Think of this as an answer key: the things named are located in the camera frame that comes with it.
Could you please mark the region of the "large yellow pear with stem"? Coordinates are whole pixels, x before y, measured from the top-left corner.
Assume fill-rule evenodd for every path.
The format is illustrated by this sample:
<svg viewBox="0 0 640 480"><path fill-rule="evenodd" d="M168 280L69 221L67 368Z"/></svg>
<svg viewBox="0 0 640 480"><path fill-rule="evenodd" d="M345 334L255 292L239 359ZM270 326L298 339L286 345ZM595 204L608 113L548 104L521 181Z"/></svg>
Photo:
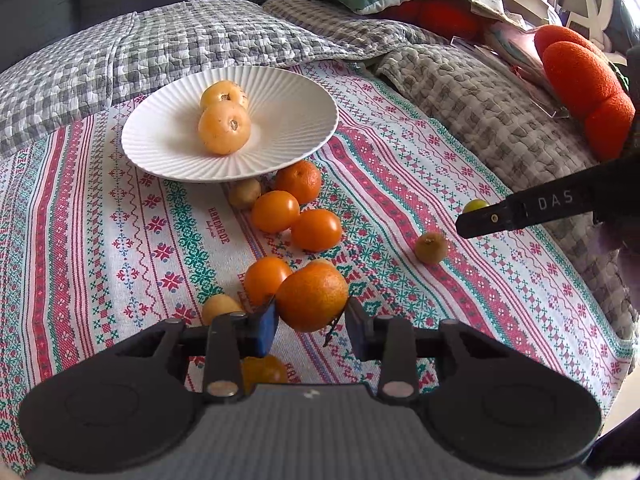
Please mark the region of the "large yellow pear with stem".
<svg viewBox="0 0 640 480"><path fill-rule="evenodd" d="M207 107L221 101L235 102L248 109L247 94L239 84L229 79L217 81L209 86L201 95L200 107L206 110Z"/></svg>

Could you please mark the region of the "yellow fruit at left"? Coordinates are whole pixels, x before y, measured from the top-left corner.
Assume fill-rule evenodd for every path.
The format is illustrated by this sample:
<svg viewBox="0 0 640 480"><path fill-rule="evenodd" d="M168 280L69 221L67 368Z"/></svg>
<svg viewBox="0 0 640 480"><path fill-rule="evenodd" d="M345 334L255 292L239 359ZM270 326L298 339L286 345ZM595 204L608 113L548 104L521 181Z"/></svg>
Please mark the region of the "yellow fruit at left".
<svg viewBox="0 0 640 480"><path fill-rule="evenodd" d="M244 313L244 309L232 297L226 294L211 296L204 302L202 307L202 324L209 326L217 316L233 312Z"/></svg>

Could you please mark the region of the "orange tomato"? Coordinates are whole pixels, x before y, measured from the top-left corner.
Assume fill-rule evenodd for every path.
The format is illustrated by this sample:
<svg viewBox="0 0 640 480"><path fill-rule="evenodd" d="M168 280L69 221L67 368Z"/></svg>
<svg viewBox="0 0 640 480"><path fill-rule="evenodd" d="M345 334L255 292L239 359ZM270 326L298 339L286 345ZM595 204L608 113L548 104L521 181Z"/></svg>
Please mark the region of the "orange tomato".
<svg viewBox="0 0 640 480"><path fill-rule="evenodd" d="M246 271L244 288L252 307L268 304L280 285L293 273L290 266L276 257L264 257Z"/></svg>
<svg viewBox="0 0 640 480"><path fill-rule="evenodd" d="M299 216L298 200L286 191L271 191L258 198L250 221L259 231L274 234L289 229Z"/></svg>
<svg viewBox="0 0 640 480"><path fill-rule="evenodd" d="M340 218L327 209L303 211L291 228L292 244L306 252L324 252L337 245L342 234Z"/></svg>

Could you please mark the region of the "brown grey checkered quilt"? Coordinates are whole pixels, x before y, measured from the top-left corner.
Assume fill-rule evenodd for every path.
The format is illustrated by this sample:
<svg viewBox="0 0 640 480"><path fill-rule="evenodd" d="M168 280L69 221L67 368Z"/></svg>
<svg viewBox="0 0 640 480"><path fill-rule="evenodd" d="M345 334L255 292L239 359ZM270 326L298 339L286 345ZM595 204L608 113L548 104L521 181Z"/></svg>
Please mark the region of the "brown grey checkered quilt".
<svg viewBox="0 0 640 480"><path fill-rule="evenodd" d="M376 76L437 119L512 191L596 162L574 122L550 118L508 78L432 32L318 0L262 7L333 41L349 58L373 58Z"/></svg>

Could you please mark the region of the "small brown kiwi fruit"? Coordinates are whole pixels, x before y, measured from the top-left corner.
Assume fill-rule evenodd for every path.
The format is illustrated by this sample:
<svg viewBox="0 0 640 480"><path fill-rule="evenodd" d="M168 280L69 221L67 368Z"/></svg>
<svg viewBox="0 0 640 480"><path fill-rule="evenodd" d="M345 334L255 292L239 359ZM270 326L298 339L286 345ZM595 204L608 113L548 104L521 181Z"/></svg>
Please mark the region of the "small brown kiwi fruit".
<svg viewBox="0 0 640 480"><path fill-rule="evenodd" d="M414 254L424 264L434 266L448 255L448 242L442 232L428 231L423 233L414 244Z"/></svg>

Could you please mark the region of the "orange red knobbly plush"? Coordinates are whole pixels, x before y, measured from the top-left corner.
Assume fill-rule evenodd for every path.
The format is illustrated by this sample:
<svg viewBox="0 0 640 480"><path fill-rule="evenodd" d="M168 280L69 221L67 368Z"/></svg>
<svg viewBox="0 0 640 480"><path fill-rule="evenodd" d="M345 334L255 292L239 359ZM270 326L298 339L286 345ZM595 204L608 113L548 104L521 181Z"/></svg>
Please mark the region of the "orange red knobbly plush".
<svg viewBox="0 0 640 480"><path fill-rule="evenodd" d="M600 162L620 157L636 109L603 52L558 25L539 27L534 45L554 93L582 124L593 156Z"/></svg>

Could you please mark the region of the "grey white checkered pillow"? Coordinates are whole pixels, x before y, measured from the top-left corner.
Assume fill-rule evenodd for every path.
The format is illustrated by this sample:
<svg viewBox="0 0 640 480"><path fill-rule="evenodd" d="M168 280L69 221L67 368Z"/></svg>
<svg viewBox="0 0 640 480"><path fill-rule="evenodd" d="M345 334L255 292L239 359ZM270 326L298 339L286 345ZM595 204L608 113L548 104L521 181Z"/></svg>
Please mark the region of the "grey white checkered pillow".
<svg viewBox="0 0 640 480"><path fill-rule="evenodd" d="M288 67L371 51L246 0L192 0L94 25L1 74L1 154L186 75L233 65Z"/></svg>

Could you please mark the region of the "red cushion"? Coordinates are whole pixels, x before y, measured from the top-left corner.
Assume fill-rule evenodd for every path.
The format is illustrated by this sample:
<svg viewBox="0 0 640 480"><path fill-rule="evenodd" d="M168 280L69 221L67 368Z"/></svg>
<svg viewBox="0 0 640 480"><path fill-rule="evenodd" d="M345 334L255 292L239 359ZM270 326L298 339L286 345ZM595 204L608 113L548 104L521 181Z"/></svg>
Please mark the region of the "red cushion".
<svg viewBox="0 0 640 480"><path fill-rule="evenodd" d="M447 39L470 41L482 40L485 28L495 23L474 13L466 0L411 0L390 6L378 16L413 24Z"/></svg>

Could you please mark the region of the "white ribbed ceramic plate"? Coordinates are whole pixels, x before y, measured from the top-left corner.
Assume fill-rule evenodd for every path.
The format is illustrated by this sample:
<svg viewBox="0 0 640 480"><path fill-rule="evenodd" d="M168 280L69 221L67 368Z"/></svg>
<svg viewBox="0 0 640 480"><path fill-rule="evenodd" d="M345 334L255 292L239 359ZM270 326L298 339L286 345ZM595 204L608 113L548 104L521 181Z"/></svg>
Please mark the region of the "white ribbed ceramic plate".
<svg viewBox="0 0 640 480"><path fill-rule="evenodd" d="M250 138L217 157L198 137L200 99L211 84L232 80L248 94ZM268 66L228 66L182 77L144 99L122 127L122 150L140 169L191 183L254 178L295 164L335 132L337 106L311 79Z"/></svg>

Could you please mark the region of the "red green patterned tablecloth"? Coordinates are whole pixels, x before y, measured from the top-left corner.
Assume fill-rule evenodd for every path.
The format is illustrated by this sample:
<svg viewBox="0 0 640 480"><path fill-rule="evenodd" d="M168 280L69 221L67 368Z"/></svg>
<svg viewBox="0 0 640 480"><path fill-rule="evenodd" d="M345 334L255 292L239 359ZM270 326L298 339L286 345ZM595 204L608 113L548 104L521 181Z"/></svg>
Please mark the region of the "red green patterned tablecloth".
<svg viewBox="0 0 640 480"><path fill-rule="evenodd" d="M372 315L421 327L469 324L580 382L608 410L632 345L543 228L462 240L454 222L506 187L439 122L363 70L299 67L334 100L340 123L312 156L316 206L341 220L324 253ZM160 180L120 146L136 102L55 130L1 163L1 460L32 468L17 427L31 388L164 318L201 322L207 298L247 300L246 270L270 256L308 262L288 233L255 229L216 184ZM448 255L416 258L425 232Z"/></svg>

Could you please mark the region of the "orange mandarin with stem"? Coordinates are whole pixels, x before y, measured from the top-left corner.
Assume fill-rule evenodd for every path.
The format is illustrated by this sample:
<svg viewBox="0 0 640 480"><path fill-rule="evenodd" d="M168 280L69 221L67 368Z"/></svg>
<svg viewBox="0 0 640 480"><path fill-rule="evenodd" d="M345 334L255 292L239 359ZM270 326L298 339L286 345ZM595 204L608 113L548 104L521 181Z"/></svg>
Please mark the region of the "orange mandarin with stem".
<svg viewBox="0 0 640 480"><path fill-rule="evenodd" d="M322 175L320 170L308 160L300 160L294 165L279 170L274 178L273 188L292 194L299 205L311 203L320 194Z"/></svg>

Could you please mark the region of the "large orange mandarin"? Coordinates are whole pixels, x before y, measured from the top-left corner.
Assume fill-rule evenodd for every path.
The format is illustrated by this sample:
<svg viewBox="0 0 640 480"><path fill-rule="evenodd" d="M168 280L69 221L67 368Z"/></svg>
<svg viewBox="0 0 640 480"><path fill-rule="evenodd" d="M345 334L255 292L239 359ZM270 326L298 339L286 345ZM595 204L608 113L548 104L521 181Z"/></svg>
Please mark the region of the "large orange mandarin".
<svg viewBox="0 0 640 480"><path fill-rule="evenodd" d="M293 330L312 333L330 324L345 307L348 285L337 268L314 260L280 285L274 303L282 321Z"/></svg>

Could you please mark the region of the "small green lime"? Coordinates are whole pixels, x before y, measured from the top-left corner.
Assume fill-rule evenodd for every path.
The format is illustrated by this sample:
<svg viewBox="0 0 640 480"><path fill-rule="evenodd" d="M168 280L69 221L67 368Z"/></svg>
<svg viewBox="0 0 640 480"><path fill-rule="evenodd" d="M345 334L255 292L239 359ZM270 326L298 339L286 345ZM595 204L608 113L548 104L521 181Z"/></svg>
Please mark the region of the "small green lime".
<svg viewBox="0 0 640 480"><path fill-rule="evenodd" d="M475 200L471 200L469 203L467 203L464 208L463 208L463 213L467 214L468 212L472 212L472 211L476 211L479 209L483 209L488 207L489 204L486 202L486 200L480 200L479 198L476 198Z"/></svg>

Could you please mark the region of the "small tan fruit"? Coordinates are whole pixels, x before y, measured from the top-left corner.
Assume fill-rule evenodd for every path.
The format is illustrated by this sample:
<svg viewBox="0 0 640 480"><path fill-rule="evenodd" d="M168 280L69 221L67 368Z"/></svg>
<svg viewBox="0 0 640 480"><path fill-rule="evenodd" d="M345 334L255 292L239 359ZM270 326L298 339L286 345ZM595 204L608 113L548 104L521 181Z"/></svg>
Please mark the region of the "small tan fruit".
<svg viewBox="0 0 640 480"><path fill-rule="evenodd" d="M229 204L239 210L250 209L262 196L262 184L257 179L246 179L236 182L230 188Z"/></svg>

